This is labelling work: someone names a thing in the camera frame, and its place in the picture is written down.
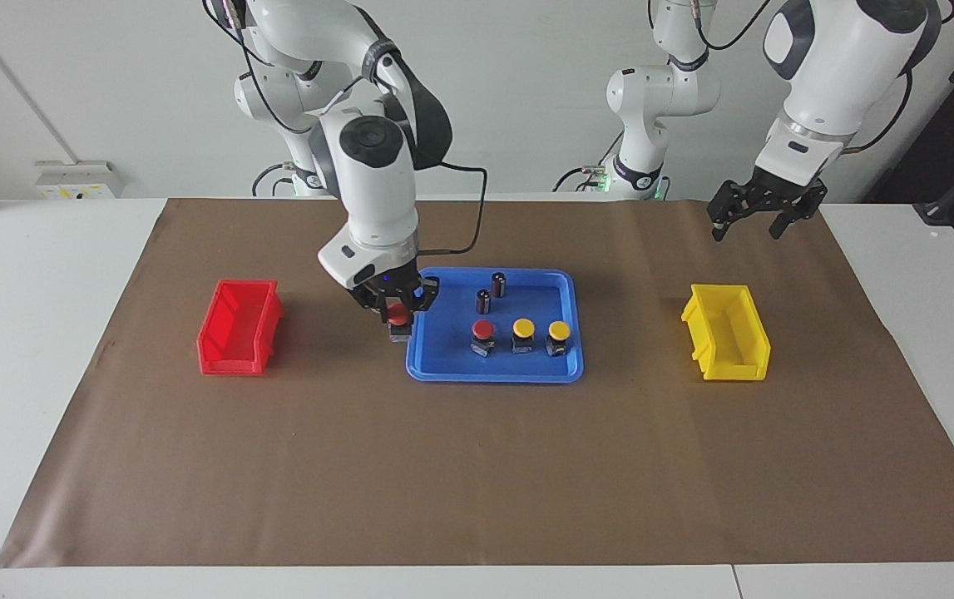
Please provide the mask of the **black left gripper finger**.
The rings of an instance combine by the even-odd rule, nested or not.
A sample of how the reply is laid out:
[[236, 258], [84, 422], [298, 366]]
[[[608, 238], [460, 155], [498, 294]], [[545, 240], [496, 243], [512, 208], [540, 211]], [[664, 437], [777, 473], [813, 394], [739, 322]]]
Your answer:
[[778, 214], [769, 225], [769, 234], [779, 240], [786, 229], [799, 220], [811, 219], [825, 200], [828, 189], [825, 185], [814, 185], [795, 200], [777, 200]]
[[708, 216], [711, 220], [714, 241], [720, 242], [727, 235], [728, 228], [735, 221], [746, 219], [754, 213], [751, 200], [755, 186], [751, 183], [740, 185], [735, 181], [724, 181], [708, 204]]

